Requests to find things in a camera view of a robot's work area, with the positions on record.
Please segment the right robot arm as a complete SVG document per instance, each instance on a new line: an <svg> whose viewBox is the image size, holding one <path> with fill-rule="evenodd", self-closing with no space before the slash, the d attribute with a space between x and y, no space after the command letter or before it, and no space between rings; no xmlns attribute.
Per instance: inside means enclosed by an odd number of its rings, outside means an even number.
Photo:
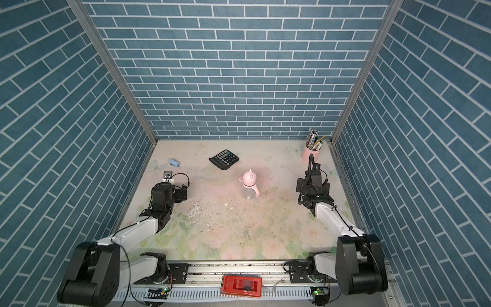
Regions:
<svg viewBox="0 0 491 307"><path fill-rule="evenodd" d="M349 223L329 195L330 184L322 180L321 172L307 170L305 177L297 180L297 202L337 236L336 254L310 254L308 269L334 278L345 295L385 292L388 278L380 239Z"/></svg>

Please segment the aluminium front rail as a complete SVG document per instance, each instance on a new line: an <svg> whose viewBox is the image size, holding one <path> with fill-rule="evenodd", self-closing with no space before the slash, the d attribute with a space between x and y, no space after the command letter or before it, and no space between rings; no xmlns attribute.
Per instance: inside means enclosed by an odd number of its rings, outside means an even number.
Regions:
<svg viewBox="0 0 491 307"><path fill-rule="evenodd" d="M140 302L199 303L244 300L246 297L221 294L224 275L239 275L262 279L261 300L299 300L327 296L338 283L291 283L283 270L282 261L253 262L191 262L185 284L131 285L130 292L122 287L114 302L136 299Z"/></svg>

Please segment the pink bottle cap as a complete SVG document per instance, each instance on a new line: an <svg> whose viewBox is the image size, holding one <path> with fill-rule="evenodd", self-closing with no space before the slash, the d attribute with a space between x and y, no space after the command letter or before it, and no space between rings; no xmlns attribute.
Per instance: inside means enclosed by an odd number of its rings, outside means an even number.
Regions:
<svg viewBox="0 0 491 307"><path fill-rule="evenodd" d="M252 169L249 169L242 174L242 176L239 178L239 182L244 187L252 188L257 184L257 174L252 171Z"/></svg>

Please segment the black calculator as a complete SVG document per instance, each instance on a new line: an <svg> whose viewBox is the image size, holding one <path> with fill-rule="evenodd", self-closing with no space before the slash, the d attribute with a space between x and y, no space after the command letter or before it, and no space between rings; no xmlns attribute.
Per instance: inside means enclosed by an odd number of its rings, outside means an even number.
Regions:
<svg viewBox="0 0 491 307"><path fill-rule="evenodd" d="M232 165L239 161L239 157L229 150L223 150L208 160L220 170L228 170Z"/></svg>

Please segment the red box on rail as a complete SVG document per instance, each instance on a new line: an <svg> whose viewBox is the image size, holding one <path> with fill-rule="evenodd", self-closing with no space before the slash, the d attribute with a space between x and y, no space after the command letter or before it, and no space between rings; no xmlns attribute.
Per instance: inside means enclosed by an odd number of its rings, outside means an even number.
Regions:
<svg viewBox="0 0 491 307"><path fill-rule="evenodd" d="M221 283L221 294L247 298L262 296L262 279L257 277L224 275Z"/></svg>

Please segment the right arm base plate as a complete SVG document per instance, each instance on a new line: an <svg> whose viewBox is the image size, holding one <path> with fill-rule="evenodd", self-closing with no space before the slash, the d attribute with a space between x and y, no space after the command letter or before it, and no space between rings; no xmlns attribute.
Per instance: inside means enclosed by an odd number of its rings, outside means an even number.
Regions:
<svg viewBox="0 0 491 307"><path fill-rule="evenodd" d="M306 262L290 260L285 262L283 270L288 275L291 283L336 283L337 281L327 275L309 272Z"/></svg>

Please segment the small blue eraser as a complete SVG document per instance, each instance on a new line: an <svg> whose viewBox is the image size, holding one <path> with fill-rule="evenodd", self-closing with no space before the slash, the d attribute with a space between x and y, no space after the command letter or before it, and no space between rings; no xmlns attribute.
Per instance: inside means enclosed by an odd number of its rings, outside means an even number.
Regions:
<svg viewBox="0 0 491 307"><path fill-rule="evenodd" d="M174 167L178 167L178 168L180 167L180 163L174 159L170 159L169 164Z"/></svg>

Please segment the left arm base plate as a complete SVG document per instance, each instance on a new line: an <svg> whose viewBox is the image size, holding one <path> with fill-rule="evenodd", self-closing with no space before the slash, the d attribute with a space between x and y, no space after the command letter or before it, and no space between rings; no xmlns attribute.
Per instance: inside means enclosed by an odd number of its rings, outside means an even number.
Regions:
<svg viewBox="0 0 491 307"><path fill-rule="evenodd" d="M165 266L157 265L156 271L147 277L140 278L136 285L171 285L185 284L189 270L189 264L176 263Z"/></svg>

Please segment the pink pen cup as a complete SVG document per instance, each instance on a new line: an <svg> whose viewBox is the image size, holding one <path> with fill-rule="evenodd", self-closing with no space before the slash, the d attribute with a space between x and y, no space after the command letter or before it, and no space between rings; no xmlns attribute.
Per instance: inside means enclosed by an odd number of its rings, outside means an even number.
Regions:
<svg viewBox="0 0 491 307"><path fill-rule="evenodd" d="M320 146L315 149L315 150L311 150L309 147L308 147L308 142L306 141L305 142L305 145L304 145L304 150L303 150L303 153L302 153L302 161L304 163L308 163L309 162L309 156L312 154L313 157L314 157L314 161L316 161L319 156L320 156L320 150L322 148L322 142L320 142Z"/></svg>

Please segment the clear baby bottle body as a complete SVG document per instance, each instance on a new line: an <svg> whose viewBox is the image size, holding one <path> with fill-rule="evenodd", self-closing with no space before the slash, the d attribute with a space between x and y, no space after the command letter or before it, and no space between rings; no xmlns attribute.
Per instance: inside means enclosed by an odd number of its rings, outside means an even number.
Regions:
<svg viewBox="0 0 491 307"><path fill-rule="evenodd" d="M256 198L256 191L253 188L243 187L242 197L246 200L253 200Z"/></svg>

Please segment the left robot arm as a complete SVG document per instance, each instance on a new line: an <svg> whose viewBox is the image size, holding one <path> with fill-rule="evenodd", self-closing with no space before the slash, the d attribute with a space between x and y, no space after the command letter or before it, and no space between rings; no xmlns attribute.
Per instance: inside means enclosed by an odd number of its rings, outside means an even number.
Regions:
<svg viewBox="0 0 491 307"><path fill-rule="evenodd" d="M138 219L114 234L80 243L73 252L57 293L62 304L107 306L121 288L132 294L133 285L156 285L166 295L176 281L167 257L147 251L130 261L129 250L157 234L171 219L175 203L187 200L189 185L170 181L153 186L149 206Z"/></svg>

